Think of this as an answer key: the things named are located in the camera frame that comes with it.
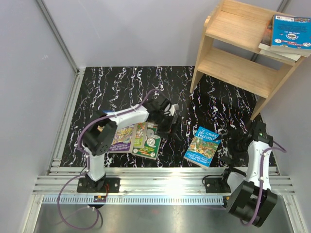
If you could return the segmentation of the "blue paperback book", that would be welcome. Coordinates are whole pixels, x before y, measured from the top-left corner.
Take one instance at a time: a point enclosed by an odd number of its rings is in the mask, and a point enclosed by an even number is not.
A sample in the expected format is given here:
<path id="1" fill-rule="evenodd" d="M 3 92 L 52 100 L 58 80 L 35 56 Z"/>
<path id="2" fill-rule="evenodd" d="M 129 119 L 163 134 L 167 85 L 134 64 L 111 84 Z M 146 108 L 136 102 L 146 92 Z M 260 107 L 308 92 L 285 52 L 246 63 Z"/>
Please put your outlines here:
<path id="1" fill-rule="evenodd" d="M 309 57 L 311 54 L 311 19 L 274 15 L 271 50 Z"/>

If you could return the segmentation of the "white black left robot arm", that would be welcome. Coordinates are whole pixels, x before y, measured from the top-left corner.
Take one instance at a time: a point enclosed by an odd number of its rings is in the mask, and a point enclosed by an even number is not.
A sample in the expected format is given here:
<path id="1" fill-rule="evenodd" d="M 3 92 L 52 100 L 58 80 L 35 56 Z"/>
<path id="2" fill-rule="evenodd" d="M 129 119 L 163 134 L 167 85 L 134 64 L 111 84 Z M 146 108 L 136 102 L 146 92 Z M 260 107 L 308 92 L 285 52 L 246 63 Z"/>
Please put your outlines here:
<path id="1" fill-rule="evenodd" d="M 182 121 L 182 117 L 177 113 L 178 109 L 178 104 L 173 104 L 160 94 L 155 99 L 145 97 L 141 103 L 127 109 L 94 113 L 77 139 L 77 149 L 87 160 L 87 170 L 84 174 L 86 186 L 94 193 L 104 189 L 105 154 L 111 151 L 117 132 L 124 133 L 126 129 L 147 122 L 157 126 L 156 132 L 160 137 L 178 137 Z"/>

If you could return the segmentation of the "blue 26-storey treehouse book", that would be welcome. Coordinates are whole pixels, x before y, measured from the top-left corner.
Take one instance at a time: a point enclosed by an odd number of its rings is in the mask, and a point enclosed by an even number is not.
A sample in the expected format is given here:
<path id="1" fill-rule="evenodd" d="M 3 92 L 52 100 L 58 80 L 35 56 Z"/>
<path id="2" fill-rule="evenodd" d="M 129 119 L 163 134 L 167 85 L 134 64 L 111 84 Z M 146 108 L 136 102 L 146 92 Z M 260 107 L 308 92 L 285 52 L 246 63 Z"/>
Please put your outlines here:
<path id="1" fill-rule="evenodd" d="M 221 142 L 218 137 L 217 133 L 199 127 L 184 155 L 184 159 L 200 167 L 208 168 Z"/>

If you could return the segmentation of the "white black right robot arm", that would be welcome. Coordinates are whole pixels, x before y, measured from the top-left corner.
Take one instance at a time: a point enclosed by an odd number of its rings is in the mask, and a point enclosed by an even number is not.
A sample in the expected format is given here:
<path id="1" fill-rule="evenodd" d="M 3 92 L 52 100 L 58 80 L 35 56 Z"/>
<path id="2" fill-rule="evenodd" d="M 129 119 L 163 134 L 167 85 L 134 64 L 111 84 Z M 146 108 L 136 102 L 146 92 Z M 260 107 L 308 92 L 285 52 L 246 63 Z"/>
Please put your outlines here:
<path id="1" fill-rule="evenodd" d="M 225 169 L 220 187 L 231 193 L 226 210 L 244 226 L 261 227 L 277 203 L 277 194 L 271 191 L 269 159 L 274 150 L 274 139 L 266 132 L 266 124 L 252 121 L 247 133 L 232 130 L 216 139 L 228 139 L 228 152 L 248 156 L 247 171 L 232 166 Z"/>

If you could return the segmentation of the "dark tale of two cities book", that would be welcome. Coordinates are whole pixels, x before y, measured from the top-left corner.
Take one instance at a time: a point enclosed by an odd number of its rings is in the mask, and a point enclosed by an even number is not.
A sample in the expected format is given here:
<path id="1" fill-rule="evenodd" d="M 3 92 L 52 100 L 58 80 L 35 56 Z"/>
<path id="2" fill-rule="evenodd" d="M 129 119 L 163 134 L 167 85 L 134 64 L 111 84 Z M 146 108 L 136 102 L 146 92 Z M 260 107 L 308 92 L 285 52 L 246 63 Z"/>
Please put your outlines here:
<path id="1" fill-rule="evenodd" d="M 277 58 L 283 61 L 287 62 L 296 62 L 299 60 L 301 55 L 298 54 L 292 54 L 292 53 L 284 53 L 284 52 L 277 52 L 277 51 L 272 51 L 270 46 L 271 46 L 271 35 L 272 35 L 272 21 L 270 20 L 267 25 L 266 29 L 264 31 L 262 40 L 258 46 L 260 49 L 259 53 L 261 55 Z"/>

